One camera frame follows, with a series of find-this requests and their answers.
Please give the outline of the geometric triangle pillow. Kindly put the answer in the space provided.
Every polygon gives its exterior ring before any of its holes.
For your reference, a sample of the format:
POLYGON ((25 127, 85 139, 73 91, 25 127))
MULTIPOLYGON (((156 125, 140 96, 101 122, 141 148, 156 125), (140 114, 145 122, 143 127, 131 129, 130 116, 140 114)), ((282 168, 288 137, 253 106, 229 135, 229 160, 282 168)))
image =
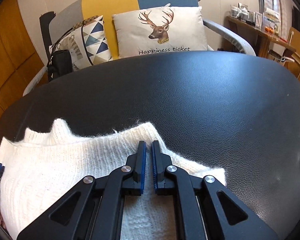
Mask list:
POLYGON ((52 53, 60 50, 69 51, 74 71, 111 61, 103 16, 96 15, 74 25, 50 46, 52 53))

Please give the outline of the deer print pillow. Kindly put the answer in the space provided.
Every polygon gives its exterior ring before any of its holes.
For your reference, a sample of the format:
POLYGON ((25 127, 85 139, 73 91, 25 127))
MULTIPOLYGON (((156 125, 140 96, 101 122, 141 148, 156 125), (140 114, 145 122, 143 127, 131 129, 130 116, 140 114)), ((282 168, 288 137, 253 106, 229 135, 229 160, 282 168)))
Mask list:
POLYGON ((148 8, 113 15, 119 57, 208 50, 201 7, 148 8))

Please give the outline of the grey yellow blue sofa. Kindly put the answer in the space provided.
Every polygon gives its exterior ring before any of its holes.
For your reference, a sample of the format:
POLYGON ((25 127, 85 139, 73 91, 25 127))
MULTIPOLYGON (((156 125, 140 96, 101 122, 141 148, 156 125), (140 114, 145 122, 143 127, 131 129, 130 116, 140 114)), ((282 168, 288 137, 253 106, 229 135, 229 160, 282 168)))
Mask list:
MULTIPOLYGON (((52 0, 54 5, 60 5, 62 0, 52 0)), ((156 7, 200 7, 198 0, 70 0, 60 11, 55 8, 48 8, 42 14, 53 11, 56 15, 49 24, 49 31, 52 45, 75 24, 92 16, 103 16, 104 31, 110 49, 112 60, 122 59, 119 57, 116 30, 113 22, 113 15, 129 11, 143 10, 156 7)), ((29 31, 29 36, 39 54, 48 63, 44 49, 42 33, 40 30, 38 16, 38 29, 29 31)), ((255 55, 252 46, 243 38, 229 29, 203 18, 205 29, 211 29, 226 40, 231 42, 239 52, 248 55, 255 55)))

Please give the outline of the white knitted sweater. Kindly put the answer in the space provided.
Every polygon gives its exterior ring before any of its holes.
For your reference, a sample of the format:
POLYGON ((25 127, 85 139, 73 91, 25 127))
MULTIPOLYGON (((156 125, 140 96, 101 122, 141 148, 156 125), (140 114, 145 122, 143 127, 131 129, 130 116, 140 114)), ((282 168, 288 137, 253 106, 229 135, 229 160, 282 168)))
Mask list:
MULTIPOLYGON (((63 119, 56 119, 48 133, 31 129, 19 142, 2 139, 0 212, 12 239, 85 176, 99 178, 124 165, 140 141, 158 141, 162 153, 175 166, 197 177, 212 175, 225 184, 225 170, 210 168, 170 151, 155 127, 143 123, 99 137, 73 134, 63 119)), ((153 173, 146 168, 143 195, 127 197, 122 239, 175 239, 173 200, 155 194, 153 173)))

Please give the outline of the black handbag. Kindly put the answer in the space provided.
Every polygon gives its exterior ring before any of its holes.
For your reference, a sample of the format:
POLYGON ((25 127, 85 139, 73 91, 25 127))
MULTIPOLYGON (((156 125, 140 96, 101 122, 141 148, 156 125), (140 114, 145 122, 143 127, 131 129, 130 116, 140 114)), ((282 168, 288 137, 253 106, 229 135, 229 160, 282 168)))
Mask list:
POLYGON ((75 24, 72 28, 67 30, 53 45, 50 53, 50 57, 47 63, 47 78, 51 82, 63 75, 73 72, 72 59, 69 50, 56 50, 59 42, 72 31, 87 25, 97 19, 98 15, 92 16, 75 24))

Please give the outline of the wooden chair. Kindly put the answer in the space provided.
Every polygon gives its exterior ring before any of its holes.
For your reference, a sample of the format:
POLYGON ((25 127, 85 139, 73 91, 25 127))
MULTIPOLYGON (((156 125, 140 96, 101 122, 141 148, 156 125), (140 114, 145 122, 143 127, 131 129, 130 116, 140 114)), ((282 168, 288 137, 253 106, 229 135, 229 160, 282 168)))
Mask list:
POLYGON ((300 31, 293 27, 289 30, 282 59, 281 64, 300 82, 300 31))

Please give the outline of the wooden side table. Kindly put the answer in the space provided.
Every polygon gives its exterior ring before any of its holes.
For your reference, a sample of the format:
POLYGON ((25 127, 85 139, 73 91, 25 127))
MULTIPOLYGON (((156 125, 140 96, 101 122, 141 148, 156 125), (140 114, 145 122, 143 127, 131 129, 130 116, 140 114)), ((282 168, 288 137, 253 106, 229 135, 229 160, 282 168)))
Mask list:
POLYGON ((296 52, 296 49, 293 46, 285 41, 282 41, 276 35, 257 29, 252 25, 249 25, 231 16, 227 16, 226 19, 229 21, 230 30, 234 33, 237 33, 238 27, 243 27, 245 30, 257 34, 256 53, 259 57, 267 58, 271 43, 284 47, 285 51, 283 52, 283 55, 286 57, 291 57, 296 52))

